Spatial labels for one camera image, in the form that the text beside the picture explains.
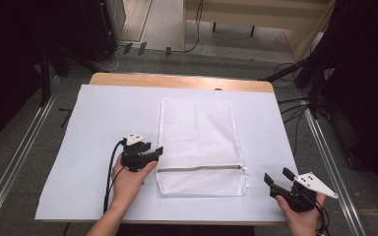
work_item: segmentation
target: mesh laundry bag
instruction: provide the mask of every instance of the mesh laundry bag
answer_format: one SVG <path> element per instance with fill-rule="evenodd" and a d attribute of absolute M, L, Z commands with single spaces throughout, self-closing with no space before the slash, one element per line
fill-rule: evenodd
<path fill-rule="evenodd" d="M 157 165 L 160 191 L 173 197 L 242 196 L 243 159 L 231 102 L 165 98 Z"/>

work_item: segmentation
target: gray carpet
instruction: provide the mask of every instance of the gray carpet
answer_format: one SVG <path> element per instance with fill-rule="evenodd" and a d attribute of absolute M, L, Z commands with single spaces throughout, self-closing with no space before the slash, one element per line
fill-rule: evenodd
<path fill-rule="evenodd" d="M 170 57 L 164 57 L 163 53 L 151 51 L 146 51 L 143 56 L 137 56 L 137 52 L 137 50 L 132 50 L 129 54 L 121 55 L 119 65 L 113 72 L 256 80 L 272 75 L 277 66 L 277 64 L 267 62 L 187 54 L 173 54 Z M 109 58 L 102 66 L 114 67 L 115 60 Z M 60 128 L 60 126 L 64 122 L 67 112 L 60 111 L 59 108 L 72 109 L 80 86 L 87 84 L 92 76 L 90 72 L 76 64 L 72 64 L 71 67 L 72 71 L 69 77 L 62 79 L 63 84 L 57 93 L 54 104 L 0 209 L 0 235 L 63 234 L 65 223 L 44 223 L 33 219 L 40 191 L 57 156 L 66 130 L 66 127 Z M 292 82 L 289 82 L 291 79 L 292 76 L 289 75 L 274 82 L 278 100 L 299 97 L 297 89 Z M 0 177 L 33 119 L 38 109 L 39 99 L 40 92 L 38 91 L 0 135 Z M 281 110 L 297 104 L 299 103 L 292 102 L 281 105 Z M 286 113 L 283 116 L 284 119 L 288 118 L 290 114 Z M 348 192 L 360 212 L 367 235 L 378 235 L 378 177 L 371 172 L 356 172 L 350 169 L 347 165 L 346 152 L 334 127 L 321 116 L 319 116 L 318 122 L 336 163 L 341 169 Z M 285 128 L 292 148 L 296 142 L 295 161 L 299 173 L 312 171 L 331 187 L 329 175 L 305 116 L 301 117 L 299 123 L 297 123 L 297 119 L 288 122 Z M 330 231 L 332 235 L 351 235 L 339 202 L 327 199 L 326 208 L 331 217 Z M 72 223 L 67 235 L 84 235 L 90 227 L 92 227 L 91 223 Z M 260 226 L 256 227 L 255 231 L 256 235 L 288 235 L 286 226 Z"/>

